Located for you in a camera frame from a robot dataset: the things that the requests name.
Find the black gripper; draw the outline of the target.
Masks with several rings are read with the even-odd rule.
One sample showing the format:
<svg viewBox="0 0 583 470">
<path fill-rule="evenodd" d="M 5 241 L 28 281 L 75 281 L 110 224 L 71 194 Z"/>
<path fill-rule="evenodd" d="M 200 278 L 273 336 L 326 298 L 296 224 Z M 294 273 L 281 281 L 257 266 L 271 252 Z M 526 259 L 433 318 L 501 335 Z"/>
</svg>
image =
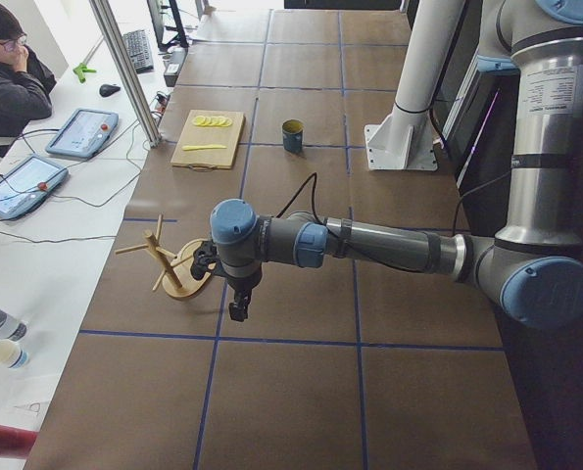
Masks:
<svg viewBox="0 0 583 470">
<path fill-rule="evenodd" d="M 241 300 L 240 303 L 233 301 L 229 304 L 229 315 L 233 321 L 246 320 L 248 318 L 252 291 L 260 282 L 260 273 L 252 273 L 247 277 L 227 277 L 227 283 L 234 291 L 234 299 Z"/>
</svg>

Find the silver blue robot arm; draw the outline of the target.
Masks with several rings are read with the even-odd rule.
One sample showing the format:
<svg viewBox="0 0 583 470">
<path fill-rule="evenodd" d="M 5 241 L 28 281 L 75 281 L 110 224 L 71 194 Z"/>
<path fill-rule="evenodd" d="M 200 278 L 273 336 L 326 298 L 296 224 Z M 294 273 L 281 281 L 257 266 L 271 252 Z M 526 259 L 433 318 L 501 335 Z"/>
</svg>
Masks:
<svg viewBox="0 0 583 470">
<path fill-rule="evenodd" d="M 443 236 L 434 224 L 414 223 L 438 207 L 406 189 L 374 202 L 395 227 L 314 211 L 258 215 L 242 200 L 224 201 L 210 219 L 213 256 L 198 256 L 195 265 L 226 281 L 233 320 L 247 318 L 265 262 L 319 267 L 326 256 L 449 275 L 530 328 L 555 329 L 583 314 L 571 204 L 583 122 L 583 1 L 483 1 L 480 9 L 479 72 L 519 82 L 513 153 L 500 177 L 510 187 L 504 225 L 490 236 Z"/>
</svg>

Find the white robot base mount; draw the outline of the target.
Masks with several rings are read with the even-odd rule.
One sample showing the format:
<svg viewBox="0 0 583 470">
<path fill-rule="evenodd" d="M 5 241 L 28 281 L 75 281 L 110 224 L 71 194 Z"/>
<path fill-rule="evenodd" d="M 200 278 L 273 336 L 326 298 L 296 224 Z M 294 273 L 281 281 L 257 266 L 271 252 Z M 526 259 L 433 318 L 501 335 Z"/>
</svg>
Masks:
<svg viewBox="0 0 583 470">
<path fill-rule="evenodd" d="M 434 171 L 428 112 L 465 3 L 421 0 L 391 113 L 364 127 L 370 170 Z"/>
</svg>

